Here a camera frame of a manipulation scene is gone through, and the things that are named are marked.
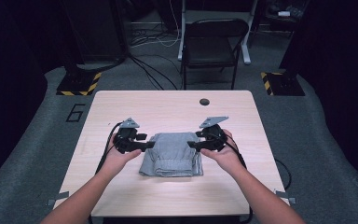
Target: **wire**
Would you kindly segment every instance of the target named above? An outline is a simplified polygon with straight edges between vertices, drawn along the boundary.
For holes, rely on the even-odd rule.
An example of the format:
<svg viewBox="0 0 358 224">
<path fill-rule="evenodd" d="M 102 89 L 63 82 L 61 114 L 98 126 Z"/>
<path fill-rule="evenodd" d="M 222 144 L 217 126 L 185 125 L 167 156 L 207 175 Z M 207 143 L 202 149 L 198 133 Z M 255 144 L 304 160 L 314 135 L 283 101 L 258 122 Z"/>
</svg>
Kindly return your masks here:
<svg viewBox="0 0 358 224">
<path fill-rule="evenodd" d="M 280 160 L 274 158 L 274 160 L 276 162 L 278 162 L 281 166 L 283 166 L 283 168 L 286 170 L 287 174 L 289 175 L 289 181 L 286 184 L 286 186 L 284 187 L 285 190 L 288 190 L 290 188 L 290 185 L 292 185 L 292 174 L 290 173 L 289 169 L 287 168 L 287 166 Z"/>
<path fill-rule="evenodd" d="M 157 70 L 156 68 L 150 66 L 149 64 L 145 63 L 144 61 L 142 61 L 142 60 L 140 60 L 140 59 L 134 57 L 134 56 L 131 55 L 131 54 L 129 55 L 129 57 L 132 59 L 133 62 L 135 62 L 138 66 L 140 66 L 140 67 L 146 72 L 147 76 L 148 76 L 148 77 L 151 77 L 151 78 L 157 83 L 157 85 L 158 85 L 162 90 L 164 90 L 164 88 L 162 88 L 162 86 L 156 81 L 156 79 L 147 71 L 147 69 L 145 68 L 145 66 L 147 66 L 148 68 L 150 68 L 150 69 L 154 70 L 155 72 L 159 73 L 161 76 L 163 76 L 165 79 L 167 79 L 167 80 L 173 85 L 173 87 L 174 87 L 176 90 L 178 90 L 177 87 L 175 86 L 175 84 L 174 84 L 168 77 L 166 77 L 164 74 L 162 74 L 161 72 L 159 72 L 159 70 Z"/>
<path fill-rule="evenodd" d="M 157 90 L 158 90 L 158 87 L 154 84 L 154 82 L 153 82 L 152 80 L 150 80 L 150 78 L 152 78 L 152 79 L 157 83 L 157 85 L 158 85 L 162 90 L 164 90 L 164 89 L 162 88 L 162 86 L 159 85 L 159 83 L 156 81 L 156 79 L 146 70 L 146 68 L 144 67 L 143 64 L 139 63 L 133 56 L 129 55 L 129 57 L 130 57 L 130 59 L 131 59 L 134 63 L 136 63 L 139 67 L 141 67 L 141 68 L 145 71 L 146 76 L 147 76 L 147 78 L 149 79 L 150 83 L 152 83 L 152 85 L 153 85 Z"/>
<path fill-rule="evenodd" d="M 242 221 L 241 223 L 250 223 L 252 221 L 252 218 L 253 218 L 253 209 L 251 205 L 249 205 L 249 216 L 246 220 Z"/>
<path fill-rule="evenodd" d="M 175 21 L 175 25 L 176 25 L 176 32 L 177 32 L 177 35 L 176 35 L 176 39 L 174 40 L 162 40 L 162 38 L 165 38 L 167 37 L 168 35 L 167 34 L 167 31 L 163 31 L 163 28 L 162 28 L 162 21 L 161 21 L 161 33 L 160 34 L 157 34 L 157 35 L 145 35 L 142 36 L 141 38 L 139 39 L 135 39 L 136 41 L 142 41 L 140 43 L 133 43 L 133 41 L 131 41 L 131 48 L 136 48 L 136 47 L 140 47 L 142 45 L 146 45 L 146 44 L 161 44 L 162 46 L 164 47 L 171 47 L 173 46 L 174 44 L 176 44 L 176 42 L 178 42 L 178 40 L 180 40 L 180 33 L 179 33 L 179 25 L 178 25 L 178 22 L 176 20 L 176 17 L 175 17 L 175 14 L 173 12 L 173 8 L 172 8 L 172 0 L 170 0 L 170 8 L 171 8 L 171 13 L 172 13 L 172 16 L 173 16 L 173 19 Z M 158 41 L 152 41 L 152 42 L 146 42 L 148 39 L 156 39 Z"/>
<path fill-rule="evenodd" d="M 179 74 L 179 77 L 181 78 L 181 86 L 179 88 L 179 90 L 181 90 L 183 88 L 183 77 L 181 76 L 180 74 L 180 71 L 179 71 L 179 68 L 176 66 L 176 64 L 169 58 L 166 58 L 166 57 L 163 57 L 161 55 L 157 55 L 157 54 L 141 54 L 141 55 L 136 55 L 136 57 L 144 57 L 144 56 L 148 56 L 148 57 L 159 57 L 159 58 L 162 58 L 162 59 L 165 59 L 167 61 L 169 61 L 176 69 L 176 71 L 178 72 Z"/>
<path fill-rule="evenodd" d="M 97 174 L 101 168 L 103 167 L 103 163 L 104 161 L 106 160 L 106 156 L 107 154 L 109 153 L 109 151 L 113 148 L 113 147 L 109 147 L 109 143 L 110 143 L 110 139 L 112 138 L 112 135 L 113 133 L 115 132 L 115 129 L 121 124 L 122 122 L 120 123 L 117 123 L 115 125 L 115 127 L 113 127 L 112 131 L 110 132 L 109 136 L 107 137 L 107 141 L 106 141 L 106 145 L 105 145 L 105 149 L 103 151 L 103 156 L 101 157 L 101 160 L 100 160 L 100 163 L 98 164 L 98 167 L 97 167 L 97 170 L 95 171 L 95 174 Z"/>
<path fill-rule="evenodd" d="M 152 29 L 135 29 L 135 30 L 133 30 L 132 35 L 134 36 L 134 38 L 131 40 L 130 46 L 143 44 L 144 42 L 146 42 L 149 39 L 165 38 L 165 37 L 169 36 L 167 31 L 164 31 L 162 28 L 161 28 L 161 31 L 157 31 L 156 28 L 158 26 L 159 26 L 159 24 L 157 24 Z M 159 32 L 159 33 L 148 35 L 147 32 Z"/>
</svg>

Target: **gray towel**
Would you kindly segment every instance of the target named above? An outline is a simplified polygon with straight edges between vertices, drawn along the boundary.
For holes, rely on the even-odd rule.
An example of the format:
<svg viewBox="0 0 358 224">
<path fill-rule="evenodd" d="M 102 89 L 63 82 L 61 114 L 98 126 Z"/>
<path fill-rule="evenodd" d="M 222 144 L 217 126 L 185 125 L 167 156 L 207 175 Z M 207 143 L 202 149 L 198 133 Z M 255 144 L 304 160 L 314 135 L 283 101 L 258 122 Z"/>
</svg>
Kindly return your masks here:
<svg viewBox="0 0 358 224">
<path fill-rule="evenodd" d="M 187 141 L 198 142 L 194 133 L 157 133 L 150 141 L 156 142 L 145 152 L 139 173 L 156 176 L 202 175 L 200 153 L 189 147 Z"/>
</svg>

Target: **hand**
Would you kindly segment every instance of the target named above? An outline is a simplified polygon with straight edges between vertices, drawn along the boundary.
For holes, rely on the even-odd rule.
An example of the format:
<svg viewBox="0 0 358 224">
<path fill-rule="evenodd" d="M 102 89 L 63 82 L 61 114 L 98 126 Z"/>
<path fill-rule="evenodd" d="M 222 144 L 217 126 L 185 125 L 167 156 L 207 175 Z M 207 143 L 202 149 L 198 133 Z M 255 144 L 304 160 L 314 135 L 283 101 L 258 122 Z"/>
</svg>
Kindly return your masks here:
<svg viewBox="0 0 358 224">
<path fill-rule="evenodd" d="M 223 130 L 225 134 L 227 135 L 227 142 L 234 146 L 236 150 L 237 145 L 232 140 L 232 134 L 228 130 Z M 233 175 L 235 171 L 238 171 L 239 169 L 243 169 L 243 166 L 238 159 L 237 154 L 233 151 L 233 149 L 229 146 L 225 146 L 220 152 L 217 151 L 210 151 L 208 149 L 203 148 L 200 151 L 204 156 L 209 157 L 215 161 L 217 161 L 217 164 L 228 172 L 230 175 Z"/>
<path fill-rule="evenodd" d="M 107 175 L 109 178 L 113 178 L 115 175 L 120 173 L 128 161 L 134 159 L 142 153 L 141 149 L 136 149 L 132 152 L 121 154 L 113 145 L 115 135 L 116 134 L 114 133 L 110 138 L 108 146 L 110 150 L 106 156 L 105 162 L 103 163 L 103 167 L 99 172 Z"/>
</svg>

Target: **small round object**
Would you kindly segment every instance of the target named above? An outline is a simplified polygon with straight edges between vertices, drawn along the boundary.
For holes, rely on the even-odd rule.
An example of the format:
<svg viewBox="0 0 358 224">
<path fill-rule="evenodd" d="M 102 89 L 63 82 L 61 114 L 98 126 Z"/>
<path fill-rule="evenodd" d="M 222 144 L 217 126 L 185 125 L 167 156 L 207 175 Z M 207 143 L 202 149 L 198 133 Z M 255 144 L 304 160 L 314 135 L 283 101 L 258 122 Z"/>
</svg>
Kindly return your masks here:
<svg viewBox="0 0 358 224">
<path fill-rule="evenodd" d="M 210 101 L 208 99 L 202 98 L 200 99 L 200 104 L 201 105 L 209 105 Z"/>
</svg>

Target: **wooden table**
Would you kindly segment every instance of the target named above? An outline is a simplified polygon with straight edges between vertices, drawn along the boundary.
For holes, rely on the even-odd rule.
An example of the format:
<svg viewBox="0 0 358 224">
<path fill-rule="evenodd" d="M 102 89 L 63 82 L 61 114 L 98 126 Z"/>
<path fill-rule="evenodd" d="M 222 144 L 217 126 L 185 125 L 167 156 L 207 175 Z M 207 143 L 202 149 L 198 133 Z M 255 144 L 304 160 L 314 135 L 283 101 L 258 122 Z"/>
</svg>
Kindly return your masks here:
<svg viewBox="0 0 358 224">
<path fill-rule="evenodd" d="M 206 98 L 209 105 L 201 105 Z M 200 131 L 207 117 L 232 132 L 248 170 L 271 190 L 284 191 L 269 142 L 249 91 L 99 91 L 89 110 L 61 192 L 70 195 L 93 177 L 113 126 L 133 118 L 147 133 Z M 249 213 L 236 182 L 202 156 L 203 176 L 150 177 L 138 171 L 144 153 L 127 163 L 106 188 L 95 217 L 216 216 Z"/>
</svg>

